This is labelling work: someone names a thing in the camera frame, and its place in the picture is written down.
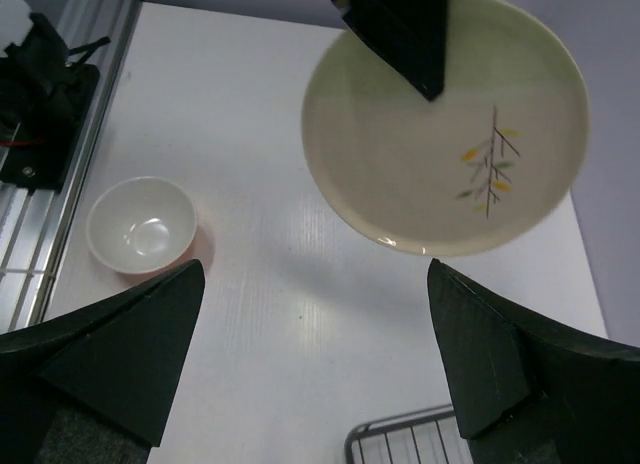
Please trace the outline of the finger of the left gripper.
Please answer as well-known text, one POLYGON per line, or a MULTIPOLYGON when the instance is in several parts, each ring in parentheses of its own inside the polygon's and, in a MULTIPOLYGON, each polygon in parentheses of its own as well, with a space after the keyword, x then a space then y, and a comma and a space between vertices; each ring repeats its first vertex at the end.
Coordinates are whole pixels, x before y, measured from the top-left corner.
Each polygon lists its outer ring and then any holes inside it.
POLYGON ((449 0, 331 0, 356 36, 432 102, 444 91, 449 0))

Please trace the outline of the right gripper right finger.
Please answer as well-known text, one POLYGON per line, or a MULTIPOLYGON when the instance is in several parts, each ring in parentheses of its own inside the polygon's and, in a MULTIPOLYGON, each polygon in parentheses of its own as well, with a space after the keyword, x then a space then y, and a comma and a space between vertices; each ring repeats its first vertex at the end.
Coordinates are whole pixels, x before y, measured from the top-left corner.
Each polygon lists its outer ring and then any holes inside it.
POLYGON ((638 348, 531 311, 439 260, 427 290, 474 462, 638 462, 638 348))

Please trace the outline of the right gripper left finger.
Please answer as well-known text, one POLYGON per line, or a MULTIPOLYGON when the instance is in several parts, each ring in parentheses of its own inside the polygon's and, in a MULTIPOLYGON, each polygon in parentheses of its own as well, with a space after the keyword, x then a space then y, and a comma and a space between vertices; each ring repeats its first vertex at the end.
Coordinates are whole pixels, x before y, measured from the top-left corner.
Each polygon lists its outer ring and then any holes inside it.
POLYGON ((4 463, 145 463, 159 447, 205 290, 191 259, 1 337, 4 463))

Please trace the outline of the green and cream plate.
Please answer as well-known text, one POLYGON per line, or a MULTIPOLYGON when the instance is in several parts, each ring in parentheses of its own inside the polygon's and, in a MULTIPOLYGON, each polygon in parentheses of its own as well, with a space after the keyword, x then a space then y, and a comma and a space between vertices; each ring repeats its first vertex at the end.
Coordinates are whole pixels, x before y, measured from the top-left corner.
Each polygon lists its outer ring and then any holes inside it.
POLYGON ((345 31, 311 75, 301 128, 316 185, 354 230, 402 252, 466 256, 562 202, 590 109, 577 64, 541 21, 503 0, 451 0, 436 100, 345 31))

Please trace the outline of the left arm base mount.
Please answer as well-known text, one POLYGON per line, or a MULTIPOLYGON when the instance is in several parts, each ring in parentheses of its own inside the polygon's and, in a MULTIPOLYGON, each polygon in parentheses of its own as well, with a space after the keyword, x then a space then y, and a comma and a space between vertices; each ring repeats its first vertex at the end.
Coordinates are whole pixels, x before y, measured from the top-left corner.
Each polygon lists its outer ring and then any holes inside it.
POLYGON ((18 130, 14 142, 1 140, 3 184, 29 191, 62 190, 99 80, 96 66, 82 65, 78 81, 65 91, 70 104, 68 118, 40 113, 29 118, 26 129, 18 130))

